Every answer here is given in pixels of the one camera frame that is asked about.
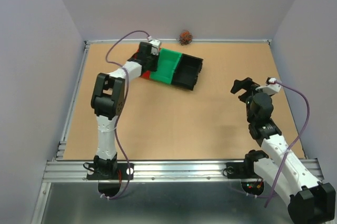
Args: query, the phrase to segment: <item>table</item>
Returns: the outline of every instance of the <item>table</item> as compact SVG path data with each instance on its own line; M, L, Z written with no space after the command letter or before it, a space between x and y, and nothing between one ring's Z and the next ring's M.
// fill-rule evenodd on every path
M117 66L104 60L111 44L92 44L76 99L64 160L91 160L97 150L97 122L90 100L97 75ZM110 59L124 64L138 43L120 44ZM264 84L279 77L265 43L192 43L162 47L204 59L193 91L142 78L130 84L118 135L132 160L243 159L259 149L248 132L245 105L230 93L235 79L251 77ZM273 120L288 143L297 136L284 91L273 96ZM293 147L304 157L298 142ZM119 148L118 158L124 159Z

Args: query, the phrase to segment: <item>gray wall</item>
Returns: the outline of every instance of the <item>gray wall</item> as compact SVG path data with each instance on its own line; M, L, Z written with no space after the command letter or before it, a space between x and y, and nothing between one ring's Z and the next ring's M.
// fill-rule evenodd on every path
M272 38L294 0L63 0L86 40L119 38L134 29L176 38Z
M62 0L0 0L0 223L30 223L83 42Z
M318 158L325 178L337 188L337 0L295 0L272 41L282 81L305 93L311 104L302 144ZM298 128L303 101L286 91Z

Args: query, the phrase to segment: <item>wooden tabletop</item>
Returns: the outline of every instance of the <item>wooden tabletop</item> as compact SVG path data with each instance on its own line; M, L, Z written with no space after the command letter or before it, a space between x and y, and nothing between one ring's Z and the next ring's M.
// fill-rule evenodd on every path
M111 44L90 46L67 139L65 160L91 160L97 150L97 122L90 100L96 77L117 69L104 60ZM120 44L111 60L121 64L138 44ZM118 125L118 135L132 160L243 159L259 149L251 138L245 104L230 93L235 79L252 78L264 84L268 76L279 77L267 44L175 43L162 47L203 58L194 91L142 78L130 84L130 92ZM283 90L273 96L272 118L288 143L297 130ZM304 157L298 142L294 148ZM119 149L118 158L124 159Z

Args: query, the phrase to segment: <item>wooden table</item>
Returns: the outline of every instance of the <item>wooden table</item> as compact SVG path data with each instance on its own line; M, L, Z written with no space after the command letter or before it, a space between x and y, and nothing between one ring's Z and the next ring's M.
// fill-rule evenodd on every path
M111 44L90 46L73 119L67 139L65 160L91 160L97 149L97 122L90 100L96 76L116 66L104 60ZM124 64L138 44L120 44L110 59ZM259 149L248 132L245 105L230 93L235 79L251 77L264 84L268 76L279 77L267 44L174 43L162 47L204 58L194 91L146 79L131 82L118 134L132 160L243 159ZM288 143L297 130L283 90L273 97L273 120ZM117 149L118 158L123 159ZM300 142L294 148L304 157Z

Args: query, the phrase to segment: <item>gray floor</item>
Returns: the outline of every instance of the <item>gray floor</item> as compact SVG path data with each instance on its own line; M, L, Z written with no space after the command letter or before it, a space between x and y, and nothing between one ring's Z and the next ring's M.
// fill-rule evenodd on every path
M279 197L267 209L264 203L228 182L132 183L123 198L111 201L99 197L95 183L54 183L42 223L292 223Z

